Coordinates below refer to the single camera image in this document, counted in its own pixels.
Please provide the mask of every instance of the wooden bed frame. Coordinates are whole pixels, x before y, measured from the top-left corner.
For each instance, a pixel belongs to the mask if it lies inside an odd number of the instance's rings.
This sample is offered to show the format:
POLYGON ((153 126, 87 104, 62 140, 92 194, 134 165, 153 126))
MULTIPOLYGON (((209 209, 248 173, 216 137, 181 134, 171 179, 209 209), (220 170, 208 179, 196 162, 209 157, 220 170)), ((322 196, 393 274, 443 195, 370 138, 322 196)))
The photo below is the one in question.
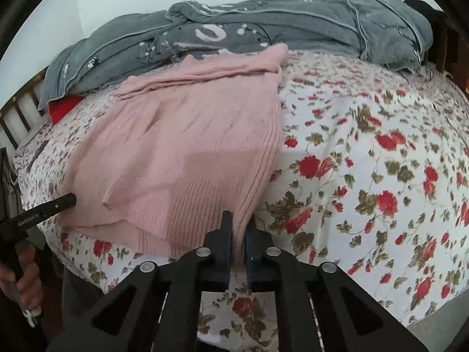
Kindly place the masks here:
POLYGON ((10 157, 12 148, 17 149, 18 144, 27 136, 31 128, 45 115, 44 110, 38 110, 38 95, 44 81, 45 71, 46 68, 27 81, 0 108, 0 126, 6 137, 0 139, 0 143, 10 151, 10 157))

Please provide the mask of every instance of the red rose print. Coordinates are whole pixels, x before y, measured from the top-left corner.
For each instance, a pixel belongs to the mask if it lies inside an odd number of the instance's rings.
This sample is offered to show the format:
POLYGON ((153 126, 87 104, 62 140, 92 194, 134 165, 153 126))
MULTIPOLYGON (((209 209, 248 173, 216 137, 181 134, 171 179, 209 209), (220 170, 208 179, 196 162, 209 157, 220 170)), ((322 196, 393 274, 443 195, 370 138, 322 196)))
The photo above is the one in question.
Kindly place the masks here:
POLYGON ((385 150, 395 150, 397 147, 397 143, 388 135, 376 135, 375 138, 385 150))
POLYGON ((349 274, 349 275, 355 274, 355 272, 357 272, 357 270, 358 270, 360 267, 361 267, 360 265, 358 265, 357 263, 355 263, 355 264, 347 271, 347 274, 349 274))
POLYGON ((371 124, 375 125, 375 126, 378 126, 378 127, 381 127, 382 126, 382 123, 380 120, 370 116, 369 118, 366 118, 367 121, 369 121, 371 124))
POLYGON ((461 172, 457 172, 457 173, 456 173, 456 183, 457 183, 457 185, 458 185, 458 188, 459 188, 459 186, 461 186, 461 185, 466 185, 465 177, 463 177, 463 175, 461 174, 461 172))
POLYGON ((425 168, 425 174, 427 175, 427 179, 430 181, 438 181, 438 173, 432 167, 425 168))
POLYGON ((287 234, 296 234, 299 228, 301 228, 306 223, 306 221, 311 218, 312 211, 313 210, 311 208, 307 208, 296 217, 290 218, 287 222, 285 222, 285 230, 287 230, 287 234))
POLYGON ((321 161, 315 156, 307 156, 298 163, 298 169, 301 176, 307 179, 316 177, 317 170, 319 169, 321 161))
POLYGON ((94 246, 93 246, 93 254, 96 255, 97 257, 101 257, 102 255, 106 254, 111 250, 112 243, 110 242, 104 242, 104 241, 94 241, 94 246))
POLYGON ((311 111, 316 119, 322 118, 322 115, 324 114, 324 110, 321 110, 317 108, 316 110, 311 111))
POLYGON ((335 210, 339 211, 340 213, 342 213, 344 211, 344 205, 342 205, 340 202, 336 202, 334 204, 334 208, 335 208, 335 210))
POLYGON ((68 233, 62 233, 60 235, 60 243, 62 244, 62 249, 64 251, 69 251, 70 242, 69 242, 69 234, 68 233))
POLYGON ((394 217, 397 212, 397 200, 390 191, 384 190, 383 193, 376 196, 378 208, 383 212, 383 217, 394 217))
POLYGON ((374 221, 368 221, 365 225, 365 234, 370 234, 370 232, 373 229, 374 225, 375 225, 374 221))
POLYGON ((316 250, 314 248, 311 248, 311 252, 310 252, 310 259, 308 261, 308 263, 310 265, 313 264, 313 261, 314 261, 314 258, 316 257, 316 250))
POLYGON ((428 276, 425 278, 425 280, 422 283, 418 285, 417 292, 415 293, 416 297, 418 299, 423 299, 430 291, 430 287, 431 287, 431 278, 428 276))
POLYGON ((393 131, 389 135, 397 144, 404 144, 406 142, 406 137, 399 131, 393 131))
POLYGON ((442 288, 441 288, 441 298, 444 299, 448 296, 449 294, 449 291, 451 291, 451 288, 445 284, 442 288))
POLYGON ((406 240, 407 233, 402 233, 400 236, 398 236, 395 240, 396 245, 402 245, 404 241, 406 240))
POLYGON ((469 210, 466 201, 461 206, 461 221, 464 221, 465 227, 469 225, 469 210))
POLYGON ((347 188, 346 187, 337 187, 337 197, 344 197, 347 194, 347 188))
POLYGON ((430 180, 425 180, 424 183, 422 184, 424 187, 424 192, 427 197, 433 196, 435 193, 435 184, 431 182, 430 180))
POLYGON ((236 298, 233 303, 233 312, 237 314, 240 318, 245 318, 248 316, 249 311, 252 307, 252 301, 248 297, 239 297, 236 298))
POLYGON ((441 244, 443 245, 449 238, 449 232, 446 232, 445 234, 443 234, 443 236, 441 237, 441 244))
POLYGON ((298 144, 298 140, 294 136, 289 136, 283 142, 287 146, 287 148, 295 148, 298 144))
POLYGON ((332 159, 325 158, 323 162, 321 163, 319 169, 317 170, 316 177, 321 178, 326 173, 328 173, 331 168, 332 168, 332 159))
POLYGON ((381 280, 379 281, 379 283, 385 284, 385 283, 388 283, 390 280, 391 280, 391 273, 386 273, 381 277, 381 280))
POLYGON ((433 253, 435 253, 435 249, 437 247, 437 240, 432 239, 427 242, 425 249, 424 249, 424 255, 422 256, 423 261, 428 261, 430 258, 433 257, 433 253))

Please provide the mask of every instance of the bed slat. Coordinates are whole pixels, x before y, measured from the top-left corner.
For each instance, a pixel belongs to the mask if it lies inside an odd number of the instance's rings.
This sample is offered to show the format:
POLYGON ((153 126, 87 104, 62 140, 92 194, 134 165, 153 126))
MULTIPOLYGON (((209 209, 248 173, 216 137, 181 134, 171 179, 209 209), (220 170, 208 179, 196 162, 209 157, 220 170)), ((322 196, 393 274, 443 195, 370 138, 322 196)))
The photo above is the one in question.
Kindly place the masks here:
POLYGON ((8 127, 6 126, 6 123, 5 123, 5 120, 3 119, 3 115, 0 114, 0 126, 3 128, 5 134, 6 134, 6 137, 8 138, 8 140, 10 141, 11 145, 13 146, 13 148, 17 149, 18 148, 18 143, 16 142, 15 138, 13 137, 13 135, 11 134, 10 130, 8 129, 8 127))
MULTIPOLYGON (((39 106, 39 99, 38 96, 36 95, 36 92, 34 91, 33 88, 28 90, 28 93, 31 95, 32 101, 36 105, 36 108, 39 106)), ((41 116, 44 116, 44 110, 38 110, 41 116)))
POLYGON ((20 106, 18 105, 18 100, 16 97, 13 97, 13 107, 15 108, 16 113, 20 117, 20 120, 23 123, 24 128, 26 128, 26 131, 27 132, 31 131, 31 126, 29 125, 28 121, 24 117, 23 112, 21 111, 20 106))

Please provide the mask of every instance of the mattress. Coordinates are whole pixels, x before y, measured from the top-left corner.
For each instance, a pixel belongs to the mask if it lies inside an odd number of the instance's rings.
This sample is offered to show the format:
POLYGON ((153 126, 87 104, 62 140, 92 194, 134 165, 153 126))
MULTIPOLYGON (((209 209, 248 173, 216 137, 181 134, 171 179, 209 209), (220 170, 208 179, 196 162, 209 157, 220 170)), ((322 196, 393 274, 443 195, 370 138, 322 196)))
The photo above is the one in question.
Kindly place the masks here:
MULTIPOLYGON (((432 314, 468 283, 466 98, 426 68, 397 74, 301 51, 282 68, 284 143, 257 225, 302 262, 338 264, 404 325, 432 314)), ((113 89, 90 95, 30 133, 15 156, 26 209, 57 198, 69 156, 114 102, 113 89)), ((64 265, 104 293, 145 260, 170 262, 55 218, 39 228, 64 265)), ((273 293, 251 293, 233 269, 226 293, 203 293, 198 331, 223 348, 276 351, 273 293)))

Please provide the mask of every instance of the hand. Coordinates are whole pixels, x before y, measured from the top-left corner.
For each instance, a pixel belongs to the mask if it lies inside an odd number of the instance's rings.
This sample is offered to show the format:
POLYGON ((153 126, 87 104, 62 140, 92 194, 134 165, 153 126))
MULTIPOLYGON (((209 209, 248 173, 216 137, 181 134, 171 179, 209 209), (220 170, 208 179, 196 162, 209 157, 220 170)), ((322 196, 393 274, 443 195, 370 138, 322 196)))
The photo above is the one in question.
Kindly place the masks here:
MULTIPOLYGON (((18 255, 20 262, 26 264, 26 268, 24 269, 23 277, 16 286, 21 293, 21 302, 30 310, 41 306, 44 295, 42 282, 39 279, 39 267, 34 262, 35 254, 36 249, 30 246, 18 255)), ((11 300, 15 299, 11 293, 10 284, 15 282, 15 274, 5 265, 0 265, 0 288, 11 300)))

